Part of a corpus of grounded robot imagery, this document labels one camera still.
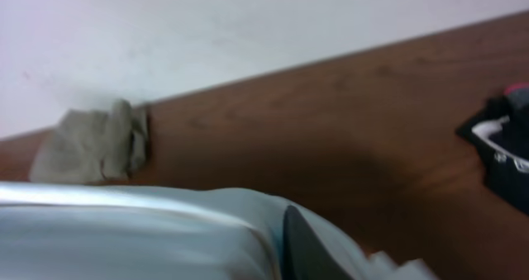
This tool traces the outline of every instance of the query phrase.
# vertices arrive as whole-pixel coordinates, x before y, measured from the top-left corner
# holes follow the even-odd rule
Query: beige cloth
[[[70,111],[39,149],[30,171],[37,183],[93,184],[127,178],[145,162],[146,109],[116,102],[110,113]]]

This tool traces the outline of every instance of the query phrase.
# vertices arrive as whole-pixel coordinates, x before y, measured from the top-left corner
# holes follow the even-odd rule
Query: wooden table
[[[528,279],[529,218],[454,134],[524,80],[529,12],[172,98],[150,163],[115,183],[278,194],[443,279]],[[27,178],[45,133],[0,143],[0,179]]]

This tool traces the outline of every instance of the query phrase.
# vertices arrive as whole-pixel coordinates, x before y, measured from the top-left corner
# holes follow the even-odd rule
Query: black fabric
[[[285,280],[354,280],[338,265],[295,206],[284,214]]]
[[[456,134],[469,141],[479,154],[487,175],[485,186],[498,194],[506,202],[529,215],[529,171],[522,168],[519,160],[496,151],[477,135],[472,128],[482,121],[497,120],[509,116],[509,121],[502,124],[503,130],[489,137],[494,143],[517,156],[529,156],[529,109],[516,110],[505,97],[488,101],[486,107],[472,116]]]

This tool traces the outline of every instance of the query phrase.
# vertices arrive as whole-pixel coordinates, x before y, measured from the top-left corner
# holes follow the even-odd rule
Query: brown wooden surface
[[[524,80],[529,13],[177,97],[151,108],[151,161],[121,183],[248,187],[443,279],[528,279],[529,218],[454,135]],[[44,134],[0,143],[0,179],[27,178]]]

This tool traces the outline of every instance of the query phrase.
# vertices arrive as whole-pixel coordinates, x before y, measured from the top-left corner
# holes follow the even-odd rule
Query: white wall
[[[529,9],[529,0],[0,0],[0,137]]]

